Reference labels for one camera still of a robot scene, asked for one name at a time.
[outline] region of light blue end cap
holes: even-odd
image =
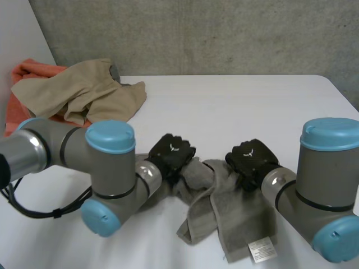
[[[117,120],[92,124],[85,138],[94,149],[110,154],[124,154],[136,146],[134,129],[126,122]]]
[[[117,216],[107,206],[94,199],[88,199],[82,204],[81,216],[86,226],[102,237],[111,236],[121,227]]]
[[[30,118],[30,119],[26,119],[24,120],[22,123],[19,124],[19,126],[17,126],[16,130],[20,130],[23,126],[25,126],[26,124],[28,124],[29,122],[32,122],[33,120],[39,120],[39,119],[44,119],[44,118]]]
[[[345,118],[319,118],[304,124],[301,145],[316,151],[342,151],[359,147],[359,122]]]
[[[359,255],[359,217],[347,216],[320,229],[312,247],[329,262],[350,261]]]

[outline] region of fabric tag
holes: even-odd
[[[277,256],[273,244],[269,237],[262,238],[248,244],[255,263],[264,262]]]

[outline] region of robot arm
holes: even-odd
[[[341,262],[359,255],[359,217],[352,211],[358,155],[359,122],[321,118],[304,125],[297,175],[258,140],[234,147],[226,160],[245,191],[260,188],[315,251]]]
[[[188,141],[170,134],[135,163],[131,126],[114,120],[79,128],[33,118],[0,140],[0,187],[52,165],[91,175],[93,195],[81,206],[84,223],[100,236],[111,236],[195,154]]]

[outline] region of orange towel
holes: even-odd
[[[51,66],[50,64],[39,63],[33,59],[27,59],[18,64],[11,73],[14,84],[26,78],[49,78],[56,76],[64,71],[66,66]],[[9,136],[16,130],[17,126],[26,119],[31,118],[28,109],[23,106],[13,93],[10,95],[9,102],[6,107],[6,129],[5,136]],[[52,120],[58,122],[66,122],[62,116],[55,115]],[[91,125],[88,120],[84,124],[85,127]]]

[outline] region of white tabletop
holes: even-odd
[[[136,152],[148,152],[168,132],[188,139],[204,159],[223,159],[235,145],[258,138],[283,166],[297,169],[303,124],[318,117],[359,120],[356,109],[320,76],[136,76],[148,99],[129,121]],[[90,184],[87,174],[52,167],[25,177],[16,196],[25,207],[51,211]],[[6,269],[115,268],[358,268],[359,258],[332,264],[321,258],[281,216],[278,257],[253,264],[250,257],[228,264],[217,233],[190,247],[176,231],[187,207],[167,198],[134,215],[110,238],[92,234],[79,212],[60,219],[33,220],[0,198],[0,263]]]

